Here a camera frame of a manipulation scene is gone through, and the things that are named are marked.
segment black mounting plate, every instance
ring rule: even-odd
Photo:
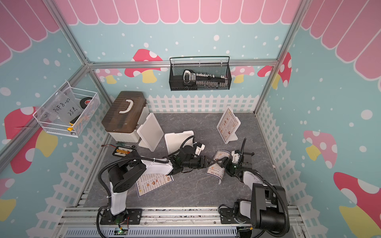
[[[142,218],[142,209],[127,209],[128,215],[130,218],[128,219],[129,225],[139,225],[140,219]],[[123,221],[123,218],[116,218],[114,220],[108,220],[107,218],[101,217],[100,224],[101,225],[117,225],[119,222]]]
[[[234,209],[232,208],[220,208],[221,215],[219,216],[221,219],[221,224],[239,224],[234,219]],[[250,220],[244,222],[244,224],[250,224]]]

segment folded menu paper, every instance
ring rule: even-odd
[[[142,196],[172,181],[172,176],[164,174],[145,174],[140,176],[135,185],[138,196]]]
[[[229,151],[218,150],[213,159],[219,160],[219,159],[222,159],[224,157],[229,157],[229,156],[230,156]],[[221,168],[221,166],[219,164],[215,163],[214,165],[208,167],[207,174],[217,177],[219,179],[218,184],[221,184],[222,178],[224,177],[224,174],[225,174],[225,169]]]

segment wire mesh basket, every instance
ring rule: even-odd
[[[56,103],[54,98],[56,93],[50,96],[50,98],[40,108],[38,108],[35,113],[33,113],[33,117],[47,133],[79,137],[101,104],[99,95],[97,92],[92,92],[80,88],[73,88],[67,81],[61,88],[63,88],[63,90],[57,90],[56,93],[61,91],[67,98],[67,101],[74,102],[76,106],[80,108],[83,108],[80,105],[80,101],[82,99],[87,97],[92,98],[86,102],[87,106],[84,108],[75,122],[73,124],[65,123],[56,115],[54,115],[51,110],[48,110],[52,104]]]
[[[229,56],[170,58],[171,91],[230,89],[229,59]]]

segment gray stone floor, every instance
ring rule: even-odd
[[[270,157],[262,139],[258,124],[253,113],[237,113],[241,121],[236,135],[237,141],[225,144],[217,131],[217,124],[221,113],[156,113],[157,121],[164,133],[179,133],[193,130],[195,141],[205,144],[201,155],[213,158],[217,150],[239,150],[246,137],[245,152],[255,152],[252,157],[253,168],[258,170],[270,183],[279,185]],[[101,168],[116,161],[119,157],[113,156],[113,147],[108,147]],[[161,158],[166,156],[167,150],[164,136],[154,152],[137,147],[140,155],[145,157]],[[238,198],[251,198],[251,190],[237,178],[225,174],[222,183],[214,176],[206,175],[206,169],[193,170],[190,173],[179,173],[173,176],[174,181],[138,197],[136,188],[128,191],[127,207],[142,206],[219,206],[220,204],[233,205]],[[107,172],[103,173],[103,180],[108,183]],[[98,180],[90,190],[85,207],[100,207],[107,204],[107,194]]]

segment white picket fence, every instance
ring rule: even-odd
[[[229,97],[221,97],[218,95],[214,97],[202,97],[187,96],[183,97],[152,97],[151,95],[147,98],[148,108],[150,112],[155,113],[184,113],[184,112],[223,112],[226,110],[227,106],[230,106],[234,112],[253,112],[259,101],[259,95],[252,97],[244,97],[243,95],[237,97],[236,95]]]
[[[290,157],[291,151],[286,149],[287,142],[282,141],[283,134],[279,134],[279,126],[276,126],[276,120],[272,119],[267,101],[263,102],[257,116],[264,132],[265,142],[270,148],[271,159],[281,184],[286,189],[289,204],[298,206],[311,238],[326,238],[328,229],[318,220],[320,212],[312,208],[313,197],[307,195],[305,191],[307,184],[300,181],[301,172],[295,169],[295,160]]]
[[[96,120],[90,121],[91,126],[86,128],[87,136],[82,136],[82,144],[77,144],[78,152],[72,153],[73,162],[66,163],[66,173],[60,174],[61,183],[53,185],[54,195],[45,199],[45,211],[36,214],[39,220],[37,225],[26,230],[30,238],[51,237],[66,207],[73,206],[76,198],[81,195],[81,188],[107,136],[101,121],[108,109],[106,104],[98,107],[98,115],[94,114]]]

